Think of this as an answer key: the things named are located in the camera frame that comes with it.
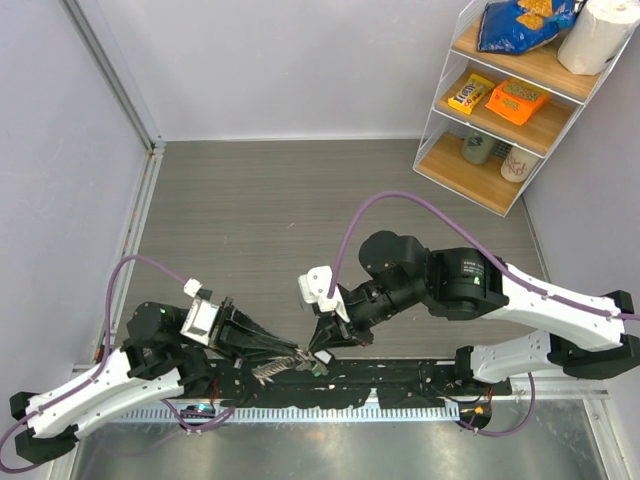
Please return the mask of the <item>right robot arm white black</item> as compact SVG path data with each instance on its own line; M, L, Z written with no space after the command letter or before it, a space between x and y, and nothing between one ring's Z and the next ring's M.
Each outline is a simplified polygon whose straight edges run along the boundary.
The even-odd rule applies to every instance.
M371 279L353 290L330 285L330 266L298 279L301 298L317 317L308 348L319 358L333 348L372 344L375 326L422 304L433 317L503 320L532 330L500 344L457 349L452 380L466 394L521 373L558 368L574 378L604 380L639 365L639 339L619 317L633 307L623 291L590 297L537 279L525 287L527 275L503 261L492 264L474 248L431 251L391 231L371 235L359 262Z

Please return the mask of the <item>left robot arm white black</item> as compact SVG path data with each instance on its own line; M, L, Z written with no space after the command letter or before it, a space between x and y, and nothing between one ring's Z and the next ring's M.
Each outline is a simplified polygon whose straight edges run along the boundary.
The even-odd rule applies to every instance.
M195 297L187 309L143 303L127 329L122 346L92 369L54 390L11 397L11 414L21 430L14 438L20 458L34 465L52 461L137 407L211 394L218 377L211 353L236 366L299 352L296 344L240 312L231 298L217 306Z

